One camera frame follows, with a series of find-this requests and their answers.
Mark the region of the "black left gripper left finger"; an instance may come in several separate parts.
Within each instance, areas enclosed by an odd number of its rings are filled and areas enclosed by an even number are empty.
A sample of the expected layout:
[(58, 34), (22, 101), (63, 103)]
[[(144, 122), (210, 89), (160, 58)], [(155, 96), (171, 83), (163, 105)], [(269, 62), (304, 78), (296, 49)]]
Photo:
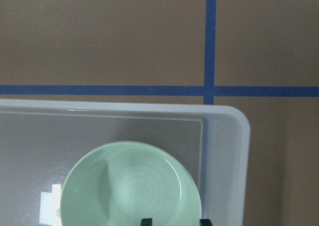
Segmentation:
[(152, 226), (153, 225), (153, 219), (152, 218), (144, 218), (141, 220), (140, 226)]

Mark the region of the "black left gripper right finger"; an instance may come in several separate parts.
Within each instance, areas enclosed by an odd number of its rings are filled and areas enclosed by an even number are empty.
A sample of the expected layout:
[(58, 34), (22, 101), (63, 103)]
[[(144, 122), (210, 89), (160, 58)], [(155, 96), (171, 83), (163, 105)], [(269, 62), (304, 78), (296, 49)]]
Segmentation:
[(200, 219), (200, 226), (213, 226), (210, 219)]

